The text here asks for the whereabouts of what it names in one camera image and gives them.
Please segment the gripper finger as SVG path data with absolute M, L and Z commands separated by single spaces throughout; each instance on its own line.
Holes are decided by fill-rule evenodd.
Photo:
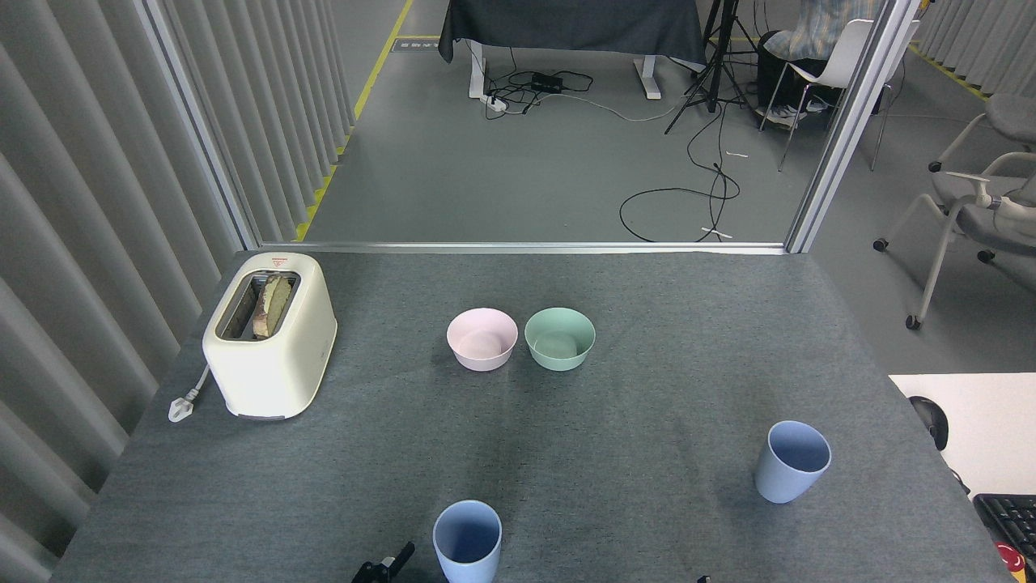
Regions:
M 365 564 L 359 565 L 358 571 L 355 573 L 352 579 L 352 583 L 365 583 L 365 582 L 393 582 L 399 572 L 404 569 L 408 560 L 414 554 L 415 545 L 408 540 L 405 546 L 396 554 L 385 557 L 381 561 L 372 562 L 367 561 Z

